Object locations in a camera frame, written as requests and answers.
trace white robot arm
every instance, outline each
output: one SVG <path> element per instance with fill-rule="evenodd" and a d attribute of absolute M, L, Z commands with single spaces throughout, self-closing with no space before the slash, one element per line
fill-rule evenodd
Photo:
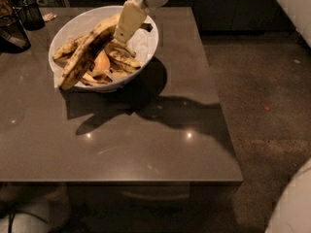
<path fill-rule="evenodd" d="M 127 0 L 124 3 L 115 39 L 126 44 L 136 30 L 144 23 L 149 10 L 162 7 L 168 0 Z"/>

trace bowl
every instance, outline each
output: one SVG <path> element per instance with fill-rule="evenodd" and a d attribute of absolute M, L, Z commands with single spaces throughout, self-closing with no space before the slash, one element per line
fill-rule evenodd
<path fill-rule="evenodd" d="M 87 11 L 71 19 L 56 33 L 49 50 L 49 63 L 54 73 L 54 87 L 57 87 L 57 80 L 63 69 L 63 67 L 55 63 L 52 59 L 52 55 L 57 48 L 64 43 L 89 32 L 100 20 L 113 14 L 120 13 L 121 10 L 122 6 L 105 6 Z M 158 45 L 158 30 L 155 22 L 149 16 L 147 16 L 145 22 L 150 23 L 153 30 L 151 32 L 147 32 L 144 29 L 138 29 L 127 43 L 128 46 L 136 52 L 136 59 L 141 63 L 140 69 L 124 78 L 115 78 L 108 84 L 89 86 L 81 82 L 77 82 L 74 87 L 97 92 L 113 92 L 124 87 L 127 83 L 137 77 L 155 55 Z"/>

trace countertop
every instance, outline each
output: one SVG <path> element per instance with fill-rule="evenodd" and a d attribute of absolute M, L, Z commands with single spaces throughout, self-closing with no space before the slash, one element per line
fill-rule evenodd
<path fill-rule="evenodd" d="M 113 93 L 60 91 L 48 51 L 89 8 L 27 32 L 32 47 L 0 55 L 0 181 L 241 183 L 242 175 L 190 8 L 151 14 L 154 59 Z"/>

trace gray table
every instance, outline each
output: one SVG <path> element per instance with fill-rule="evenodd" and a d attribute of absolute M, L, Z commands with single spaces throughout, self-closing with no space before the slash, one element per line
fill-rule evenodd
<path fill-rule="evenodd" d="M 152 14 L 160 43 L 148 68 L 109 94 L 60 92 L 48 51 L 88 9 L 27 32 L 0 55 L 0 182 L 239 185 L 242 176 L 190 8 Z"/>

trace dark floor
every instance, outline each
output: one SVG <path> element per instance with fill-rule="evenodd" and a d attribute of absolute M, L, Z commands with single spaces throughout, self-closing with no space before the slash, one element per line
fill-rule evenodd
<path fill-rule="evenodd" d="M 76 200 L 63 233 L 264 232 L 289 179 L 311 156 L 310 49 L 287 33 L 202 41 L 244 177 L 231 202 L 146 207 L 114 200 L 105 187 L 81 187 L 71 190 Z"/>

